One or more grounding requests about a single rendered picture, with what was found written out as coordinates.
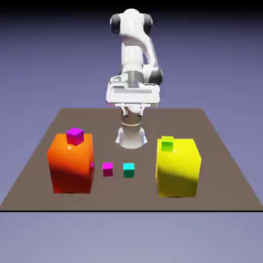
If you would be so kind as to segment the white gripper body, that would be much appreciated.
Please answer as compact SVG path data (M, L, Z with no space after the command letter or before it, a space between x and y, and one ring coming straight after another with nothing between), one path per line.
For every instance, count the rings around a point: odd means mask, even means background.
M142 84L139 87L128 87L127 83L108 83L106 102L109 104L158 104L160 87Z

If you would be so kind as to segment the small green cube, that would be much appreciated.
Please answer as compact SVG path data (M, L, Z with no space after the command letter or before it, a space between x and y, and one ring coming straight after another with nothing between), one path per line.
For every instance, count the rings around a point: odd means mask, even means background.
M174 137L162 136L161 137L161 150L163 152L172 152L174 150Z

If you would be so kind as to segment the small purple cube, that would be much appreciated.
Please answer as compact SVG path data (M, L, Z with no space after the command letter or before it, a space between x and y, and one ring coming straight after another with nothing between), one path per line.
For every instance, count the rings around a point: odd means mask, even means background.
M84 131L80 128L71 128L66 132L67 143L78 146L84 141Z

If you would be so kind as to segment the small cyan cube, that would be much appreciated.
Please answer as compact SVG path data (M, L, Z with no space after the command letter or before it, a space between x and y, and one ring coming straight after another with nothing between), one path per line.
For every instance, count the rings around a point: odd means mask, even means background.
M135 175L135 164L134 163L123 163L123 177L133 178Z

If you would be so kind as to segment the small magenta cube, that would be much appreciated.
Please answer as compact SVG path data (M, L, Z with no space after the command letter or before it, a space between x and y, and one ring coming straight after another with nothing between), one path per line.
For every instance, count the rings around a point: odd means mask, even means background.
M103 163L103 176L104 177L113 176L113 163L112 162Z

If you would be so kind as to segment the large yellow box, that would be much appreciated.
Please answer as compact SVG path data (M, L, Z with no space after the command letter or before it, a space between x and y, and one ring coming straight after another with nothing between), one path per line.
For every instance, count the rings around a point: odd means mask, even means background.
M174 150L163 152L157 139L156 181L160 197L195 197L201 155L194 139L174 138Z

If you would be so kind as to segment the large orange box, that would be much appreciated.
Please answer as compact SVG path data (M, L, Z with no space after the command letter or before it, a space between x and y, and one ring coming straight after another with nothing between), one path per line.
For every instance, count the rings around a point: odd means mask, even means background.
M66 134L56 134L47 151L53 192L89 194L95 168L92 134L79 145L67 143Z

